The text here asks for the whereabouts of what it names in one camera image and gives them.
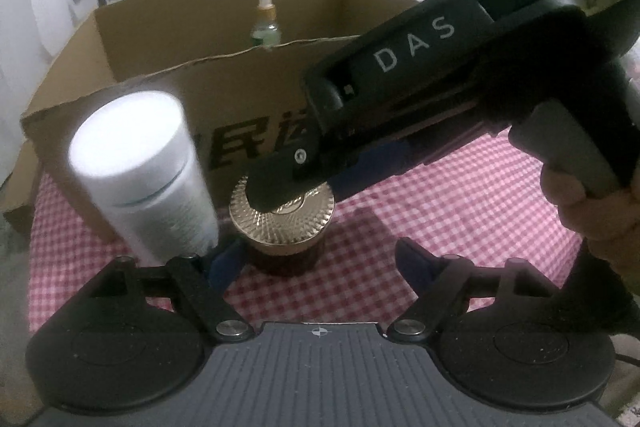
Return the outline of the right hand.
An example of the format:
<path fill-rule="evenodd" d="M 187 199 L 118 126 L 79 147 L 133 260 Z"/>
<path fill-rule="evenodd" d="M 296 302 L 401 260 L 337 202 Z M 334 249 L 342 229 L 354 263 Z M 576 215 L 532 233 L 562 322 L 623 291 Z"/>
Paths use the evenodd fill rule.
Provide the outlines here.
<path fill-rule="evenodd" d="M 590 253 L 608 262 L 639 296 L 639 168 L 630 187 L 601 199 L 589 197 L 574 176 L 547 165 L 541 169 L 540 187 L 562 225 L 580 234 Z"/>

